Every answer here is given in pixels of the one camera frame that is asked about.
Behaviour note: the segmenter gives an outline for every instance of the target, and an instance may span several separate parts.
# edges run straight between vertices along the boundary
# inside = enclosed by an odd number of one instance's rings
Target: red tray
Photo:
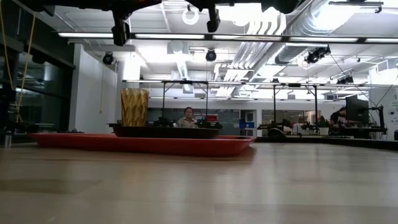
[[[114,134],[31,134],[42,147],[93,151],[154,152],[189,156],[235,156],[256,138],[218,136],[216,139],[119,138]]]

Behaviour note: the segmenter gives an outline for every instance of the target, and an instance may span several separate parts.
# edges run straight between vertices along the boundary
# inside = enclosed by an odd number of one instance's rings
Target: computer monitor
[[[363,124],[369,123],[369,103],[365,100],[359,100],[358,96],[346,97],[346,119],[348,121],[357,121]]]

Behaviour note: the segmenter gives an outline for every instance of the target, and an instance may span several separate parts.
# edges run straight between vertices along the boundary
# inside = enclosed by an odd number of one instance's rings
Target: security camera
[[[114,65],[116,63],[116,58],[113,57],[113,52],[106,52],[102,62],[105,65]]]
[[[217,54],[214,51],[214,49],[208,49],[207,54],[206,54],[206,61],[208,62],[214,62],[217,58]]]

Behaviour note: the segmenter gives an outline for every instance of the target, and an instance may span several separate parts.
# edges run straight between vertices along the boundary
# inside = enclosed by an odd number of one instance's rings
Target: wooden floor
[[[2,151],[1,224],[398,223],[398,154],[322,144],[253,144],[198,158]]]

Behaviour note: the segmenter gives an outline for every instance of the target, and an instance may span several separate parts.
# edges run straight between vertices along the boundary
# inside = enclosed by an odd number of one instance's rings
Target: person
[[[177,122],[178,128],[197,128],[198,126],[195,124],[197,121],[192,118],[193,109],[191,107],[187,107],[184,110],[185,117],[179,119]]]
[[[330,123],[331,124],[345,124],[347,123],[346,120],[347,109],[345,107],[340,108],[340,110],[334,112],[330,116]]]

